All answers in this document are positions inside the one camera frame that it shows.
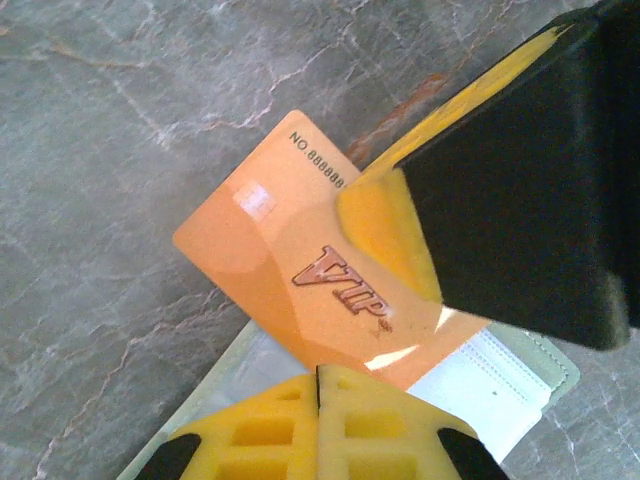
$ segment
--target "orange card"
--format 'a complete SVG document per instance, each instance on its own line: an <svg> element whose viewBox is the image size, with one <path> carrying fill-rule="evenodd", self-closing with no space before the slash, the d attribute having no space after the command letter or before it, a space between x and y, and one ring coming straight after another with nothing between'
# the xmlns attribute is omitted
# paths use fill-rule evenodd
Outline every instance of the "orange card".
<svg viewBox="0 0 640 480"><path fill-rule="evenodd" d="M487 325L420 299L342 235L358 170L289 113L176 231L176 246L306 367L340 364L407 389Z"/></svg>

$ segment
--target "yellow foam block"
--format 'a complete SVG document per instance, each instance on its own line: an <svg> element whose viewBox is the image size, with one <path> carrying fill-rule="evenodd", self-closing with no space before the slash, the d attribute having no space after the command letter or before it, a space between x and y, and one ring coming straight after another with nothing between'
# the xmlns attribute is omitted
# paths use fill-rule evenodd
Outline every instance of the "yellow foam block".
<svg viewBox="0 0 640 480"><path fill-rule="evenodd" d="M190 423L201 443L181 480L315 478L316 383L301 375L244 402Z"/></svg>
<svg viewBox="0 0 640 480"><path fill-rule="evenodd" d="M460 478L438 430L477 438L465 422L343 367L320 366L318 379L318 480Z"/></svg>

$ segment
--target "rust stain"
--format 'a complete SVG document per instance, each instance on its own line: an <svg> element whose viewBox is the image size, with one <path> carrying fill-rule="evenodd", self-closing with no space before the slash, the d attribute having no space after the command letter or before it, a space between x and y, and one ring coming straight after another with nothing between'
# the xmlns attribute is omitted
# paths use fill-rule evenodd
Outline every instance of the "rust stain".
<svg viewBox="0 0 640 480"><path fill-rule="evenodd" d="M448 75L434 73L429 75L411 95L411 97L396 106L389 115L383 118L376 128L360 136L347 149L346 155L357 167L364 167L371 160L371 150L376 142L388 138L402 127L406 118L422 107L428 100L438 93L447 83Z"/></svg>
<svg viewBox="0 0 640 480"><path fill-rule="evenodd" d="M393 333L393 326L384 318L378 319L378 331L384 330L385 332Z"/></svg>

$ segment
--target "black foam edge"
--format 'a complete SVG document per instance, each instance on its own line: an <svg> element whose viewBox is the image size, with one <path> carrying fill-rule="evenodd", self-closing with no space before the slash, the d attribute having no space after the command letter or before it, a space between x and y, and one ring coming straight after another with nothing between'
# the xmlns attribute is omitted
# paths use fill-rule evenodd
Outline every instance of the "black foam edge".
<svg viewBox="0 0 640 480"><path fill-rule="evenodd" d="M568 57L572 55L576 49L580 48L584 42L589 40L590 34L595 32L598 28L598 21L594 18L594 16L591 14L590 9L588 8L583 8L583 9L574 10L574 11L565 13L563 15L560 15L559 17L556 17L556 19L552 20L550 23L542 27L536 33L531 35L529 38L527 38L527 40L525 40L520 45L512 49L509 53L507 53L502 58L500 58L500 60L495 62L492 65L492 67L502 62L505 58L507 58L509 55L515 52L522 45L528 43L529 41L531 41L538 35L546 32L550 28L558 25L568 25L569 23L573 24L574 27L578 27L578 29L580 30L576 29L571 33L567 32L567 34L561 35L560 37L558 37L558 40L556 41L556 43L549 50L547 50L542 55L540 55L540 57L534 60L533 63L529 65L520 75L514 78L513 81L511 81L511 83L505 86L502 90L496 92L495 95L487 99L487 101L477 106L472 111L468 112L462 118L458 119L457 121L455 121L454 123L446 127L444 130L439 132L435 137L426 140L424 143L418 146L415 150L407 154L404 158L400 159L393 166L393 168L402 168L406 164L411 163L412 161L418 160L420 157L422 157L425 154L425 151L427 149L431 148L433 145L437 144L439 141L446 138L448 135L451 134L451 132L459 128L462 128L465 124L470 123L476 117L481 116L484 112L493 108L496 103L500 103L505 97L508 97L509 95L511 95L515 90L521 88L524 84L531 82L533 78L535 78L538 74L542 73L551 64L557 62L558 60L564 57ZM570 48L568 49L563 48L567 44L571 45ZM474 81L480 78L485 73L486 71L478 75L478 77L474 79ZM466 88L466 86L460 89L451 97L449 97L448 100L454 98L462 90L464 90L464 88Z"/></svg>
<svg viewBox="0 0 640 480"><path fill-rule="evenodd" d="M460 480L509 480L480 440L453 428L441 428L438 438Z"/></svg>
<svg viewBox="0 0 640 480"><path fill-rule="evenodd" d="M135 480L180 480L202 439L187 433L158 447Z"/></svg>
<svg viewBox="0 0 640 480"><path fill-rule="evenodd" d="M629 322L640 328L640 2L601 1L592 7L602 24L607 56L609 91L615 112L614 208L620 212L622 249L618 258L624 270L629 303Z"/></svg>

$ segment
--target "yellow foam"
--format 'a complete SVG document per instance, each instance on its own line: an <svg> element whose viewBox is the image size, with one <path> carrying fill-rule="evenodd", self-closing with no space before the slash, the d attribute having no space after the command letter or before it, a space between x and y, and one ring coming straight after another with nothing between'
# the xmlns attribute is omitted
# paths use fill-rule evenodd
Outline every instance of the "yellow foam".
<svg viewBox="0 0 640 480"><path fill-rule="evenodd" d="M365 374L318 368L318 480L459 479L438 438L462 420Z"/></svg>
<svg viewBox="0 0 640 480"><path fill-rule="evenodd" d="M345 190L337 208L343 232L357 247L423 298L442 302L435 267L423 246L420 222L401 170Z"/></svg>
<svg viewBox="0 0 640 480"><path fill-rule="evenodd" d="M171 438L195 433L201 444L180 478L315 478L317 413L315 376L301 375L185 425Z"/></svg>
<svg viewBox="0 0 640 480"><path fill-rule="evenodd" d="M345 236L427 300L442 301L404 174L393 167L515 80L571 26L546 30L437 108L378 157L337 199Z"/></svg>

